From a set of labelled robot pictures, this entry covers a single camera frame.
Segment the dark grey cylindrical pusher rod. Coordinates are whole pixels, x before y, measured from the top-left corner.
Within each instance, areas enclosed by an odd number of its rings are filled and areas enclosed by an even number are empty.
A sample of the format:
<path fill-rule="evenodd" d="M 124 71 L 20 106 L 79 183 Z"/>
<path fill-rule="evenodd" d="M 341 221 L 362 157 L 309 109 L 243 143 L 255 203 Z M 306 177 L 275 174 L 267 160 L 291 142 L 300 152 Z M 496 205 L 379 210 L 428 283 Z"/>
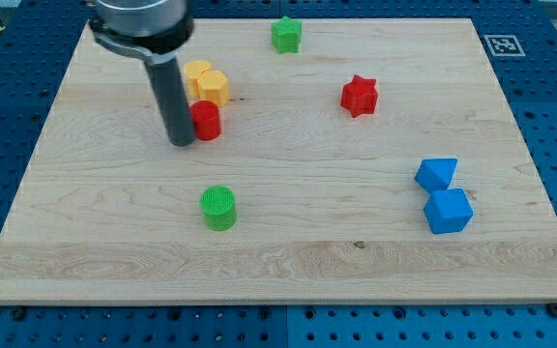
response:
<path fill-rule="evenodd" d="M 144 64 L 170 143 L 177 147 L 191 145 L 196 135 L 175 58 L 160 64 Z"/>

